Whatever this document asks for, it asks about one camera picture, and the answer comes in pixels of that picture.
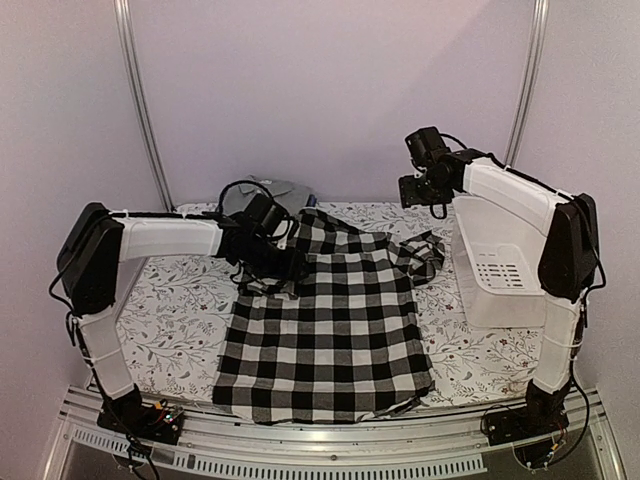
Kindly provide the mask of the right aluminium frame post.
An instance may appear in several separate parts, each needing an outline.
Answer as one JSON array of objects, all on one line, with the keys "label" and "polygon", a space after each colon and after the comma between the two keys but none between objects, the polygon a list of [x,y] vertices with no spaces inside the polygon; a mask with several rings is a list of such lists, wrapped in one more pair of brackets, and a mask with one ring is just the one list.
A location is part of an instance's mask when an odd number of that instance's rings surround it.
[{"label": "right aluminium frame post", "polygon": [[509,167],[514,167],[516,165],[533,102],[537,77],[544,51],[549,7],[549,0],[535,0],[533,4],[533,14],[524,73],[504,157],[504,161]]}]

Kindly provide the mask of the aluminium frame post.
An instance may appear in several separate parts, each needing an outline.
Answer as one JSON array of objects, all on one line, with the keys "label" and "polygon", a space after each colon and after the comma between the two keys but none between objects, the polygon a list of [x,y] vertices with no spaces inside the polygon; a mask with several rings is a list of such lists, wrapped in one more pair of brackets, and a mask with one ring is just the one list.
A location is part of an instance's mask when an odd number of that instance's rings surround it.
[{"label": "aluminium frame post", "polygon": [[524,73],[504,157],[504,161],[509,167],[514,167],[516,165],[533,102],[537,77],[544,51],[549,7],[549,0],[535,0],[533,4],[533,14]]},{"label": "aluminium frame post", "polygon": [[156,186],[163,208],[167,211],[173,211],[175,209],[175,205],[166,172],[162,164],[146,100],[142,72],[135,43],[130,2],[127,0],[115,0],[113,5],[125,72],[131,91],[133,106],[144,150],[149,162],[152,179]]}]

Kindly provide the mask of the left aluminium frame post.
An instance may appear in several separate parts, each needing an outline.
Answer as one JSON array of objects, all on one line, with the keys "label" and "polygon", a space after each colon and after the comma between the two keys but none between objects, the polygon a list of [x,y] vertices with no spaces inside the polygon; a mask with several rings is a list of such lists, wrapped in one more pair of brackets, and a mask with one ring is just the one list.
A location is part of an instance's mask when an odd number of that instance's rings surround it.
[{"label": "left aluminium frame post", "polygon": [[135,43],[130,2],[127,0],[115,0],[113,5],[125,72],[131,91],[133,106],[144,150],[149,162],[152,179],[156,186],[163,208],[167,211],[173,211],[175,209],[175,205],[166,172],[162,164],[146,100],[142,72]]}]

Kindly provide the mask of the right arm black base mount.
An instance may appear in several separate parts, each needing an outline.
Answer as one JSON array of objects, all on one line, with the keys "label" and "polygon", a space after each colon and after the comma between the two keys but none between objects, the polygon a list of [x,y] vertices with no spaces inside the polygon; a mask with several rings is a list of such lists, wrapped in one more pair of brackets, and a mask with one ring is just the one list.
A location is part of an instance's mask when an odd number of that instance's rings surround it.
[{"label": "right arm black base mount", "polygon": [[481,416],[480,431],[491,446],[560,433],[569,426],[566,412],[561,409],[546,419],[534,418],[526,406],[492,405]]}]

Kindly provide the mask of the white plastic basket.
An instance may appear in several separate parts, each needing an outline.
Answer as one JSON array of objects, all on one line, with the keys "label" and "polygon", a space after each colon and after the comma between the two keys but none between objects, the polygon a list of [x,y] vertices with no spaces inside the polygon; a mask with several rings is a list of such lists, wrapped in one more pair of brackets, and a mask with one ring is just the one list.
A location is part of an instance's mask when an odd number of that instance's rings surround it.
[{"label": "white plastic basket", "polygon": [[543,236],[503,208],[473,196],[453,201],[451,255],[467,322],[474,328],[540,328],[537,277]]}]

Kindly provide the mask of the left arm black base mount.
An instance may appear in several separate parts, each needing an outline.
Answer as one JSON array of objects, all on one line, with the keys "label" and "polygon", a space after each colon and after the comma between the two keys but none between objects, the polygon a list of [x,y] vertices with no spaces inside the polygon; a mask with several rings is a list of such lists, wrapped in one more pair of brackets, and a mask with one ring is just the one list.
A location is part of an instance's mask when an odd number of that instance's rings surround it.
[{"label": "left arm black base mount", "polygon": [[168,406],[165,400],[144,405],[138,399],[122,397],[105,401],[97,425],[138,439],[177,445],[184,424],[184,410]]}]

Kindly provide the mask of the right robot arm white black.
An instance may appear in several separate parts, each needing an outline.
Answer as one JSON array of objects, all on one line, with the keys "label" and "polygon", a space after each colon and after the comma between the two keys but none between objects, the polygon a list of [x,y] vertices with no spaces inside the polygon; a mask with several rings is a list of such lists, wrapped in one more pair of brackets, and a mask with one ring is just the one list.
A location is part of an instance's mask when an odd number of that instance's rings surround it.
[{"label": "right robot arm white black", "polygon": [[467,322],[541,328],[516,421],[524,435],[539,435],[559,420],[588,295],[606,283],[594,199],[548,187],[474,149],[433,154],[398,184],[405,208],[453,207],[452,260]]}]

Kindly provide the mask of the grey polo shirt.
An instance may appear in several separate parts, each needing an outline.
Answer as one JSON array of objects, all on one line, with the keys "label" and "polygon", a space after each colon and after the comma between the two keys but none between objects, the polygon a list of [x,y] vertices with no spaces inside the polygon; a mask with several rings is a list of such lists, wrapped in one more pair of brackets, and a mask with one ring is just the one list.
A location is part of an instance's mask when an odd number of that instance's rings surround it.
[{"label": "grey polo shirt", "polygon": [[306,207],[309,199],[314,198],[313,190],[305,185],[249,175],[231,186],[225,195],[220,195],[222,211],[227,215],[242,211],[256,195],[267,195],[267,192],[291,214]]}]

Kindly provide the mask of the floral patterned table cloth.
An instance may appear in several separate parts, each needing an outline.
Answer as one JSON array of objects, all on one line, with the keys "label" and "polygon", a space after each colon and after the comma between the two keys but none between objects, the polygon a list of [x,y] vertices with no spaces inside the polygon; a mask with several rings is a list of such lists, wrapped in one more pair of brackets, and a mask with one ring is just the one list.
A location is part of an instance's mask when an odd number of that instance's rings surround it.
[{"label": "floral patterned table cloth", "polygon": [[[226,262],[206,257],[146,261],[117,323],[140,390],[195,406],[212,387],[237,297]],[[539,329],[468,325],[450,260],[417,289],[418,325],[434,366],[435,389],[421,409],[505,403],[524,396],[538,364]]]}]

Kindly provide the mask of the aluminium front rail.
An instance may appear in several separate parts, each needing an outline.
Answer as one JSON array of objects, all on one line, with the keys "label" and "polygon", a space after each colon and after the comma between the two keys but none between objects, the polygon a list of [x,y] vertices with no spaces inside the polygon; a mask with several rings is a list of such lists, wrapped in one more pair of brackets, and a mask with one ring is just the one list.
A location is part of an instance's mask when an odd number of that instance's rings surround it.
[{"label": "aluminium front rail", "polygon": [[613,430],[595,389],[565,400],[568,428],[547,467],[538,436],[494,445],[493,405],[417,408],[354,425],[257,425],[189,403],[174,445],[133,453],[124,435],[99,427],[100,395],[70,387],[59,407],[43,475],[47,479],[627,479]]}]

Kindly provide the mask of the black white checkered shirt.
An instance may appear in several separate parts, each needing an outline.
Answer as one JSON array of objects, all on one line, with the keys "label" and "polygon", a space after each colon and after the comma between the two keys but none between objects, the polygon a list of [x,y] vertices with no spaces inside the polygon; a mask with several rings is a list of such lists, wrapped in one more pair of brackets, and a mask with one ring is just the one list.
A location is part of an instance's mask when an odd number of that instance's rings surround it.
[{"label": "black white checkered shirt", "polygon": [[428,395],[415,292],[441,270],[442,240],[367,232],[307,208],[290,246],[306,257],[304,279],[242,281],[214,407],[258,424],[353,424]]}]

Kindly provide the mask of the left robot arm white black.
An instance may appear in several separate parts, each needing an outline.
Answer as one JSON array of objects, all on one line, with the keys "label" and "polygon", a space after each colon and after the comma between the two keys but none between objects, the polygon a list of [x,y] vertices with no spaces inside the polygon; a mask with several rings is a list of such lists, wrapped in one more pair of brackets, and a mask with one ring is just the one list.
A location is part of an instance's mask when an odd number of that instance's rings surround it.
[{"label": "left robot arm white black", "polygon": [[148,412],[116,332],[121,264],[168,256],[221,258],[256,279],[296,282],[304,253],[286,245],[296,229],[277,202],[260,195],[231,215],[112,211],[86,205],[56,260],[48,293],[67,308],[66,328],[89,366],[111,419],[128,434],[148,426]]}]

